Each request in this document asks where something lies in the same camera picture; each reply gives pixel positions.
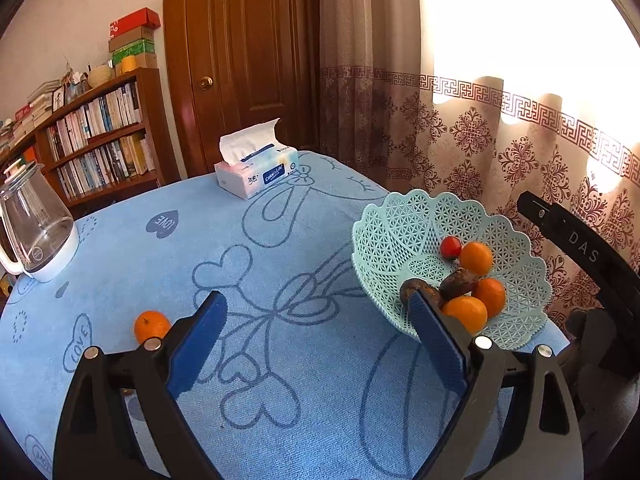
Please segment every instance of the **silver screw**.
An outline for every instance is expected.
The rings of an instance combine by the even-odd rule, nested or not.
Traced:
[[[491,340],[485,335],[479,335],[476,337],[476,339],[474,339],[474,343],[476,343],[476,346],[482,350],[488,350],[493,345]]]
[[[162,341],[160,339],[158,339],[157,337],[152,337],[145,341],[145,350],[149,350],[150,352],[152,352],[153,350],[158,350],[161,344]]]
[[[542,355],[542,357],[551,357],[554,354],[554,351],[547,345],[540,345],[538,347],[538,353]]]
[[[98,347],[97,346],[89,346],[89,348],[87,348],[84,351],[84,357],[86,359],[95,359],[96,357],[98,357]]]

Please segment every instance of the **lattice basket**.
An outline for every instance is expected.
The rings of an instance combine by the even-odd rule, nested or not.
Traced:
[[[351,233],[351,259],[362,288],[392,325],[418,339],[400,303],[400,286],[409,278],[440,285],[456,265],[440,256],[440,242],[449,235],[462,244],[487,244],[494,254],[488,276],[506,288],[504,310],[489,319],[482,333],[503,349],[526,345],[547,319],[543,309],[551,285],[545,261],[531,255],[529,237],[514,230],[508,218],[488,215],[476,200],[463,201],[448,192],[432,198],[415,189],[390,193],[382,206],[367,205]]]

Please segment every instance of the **door knob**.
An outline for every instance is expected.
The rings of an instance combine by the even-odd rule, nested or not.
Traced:
[[[207,88],[209,88],[211,85],[213,85],[213,79],[210,78],[208,75],[204,76],[201,80],[200,80],[200,89],[201,90],[206,90]]]

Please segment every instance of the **glass pitcher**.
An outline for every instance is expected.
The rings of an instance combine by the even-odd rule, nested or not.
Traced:
[[[9,166],[0,188],[2,223],[18,261],[0,246],[0,262],[48,282],[66,267],[78,248],[78,229],[69,209],[40,173],[42,164],[20,160]]]

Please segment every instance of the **yellow cup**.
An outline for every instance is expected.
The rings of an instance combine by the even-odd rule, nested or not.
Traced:
[[[122,73],[131,72],[138,67],[136,63],[136,56],[127,56],[122,58]]]

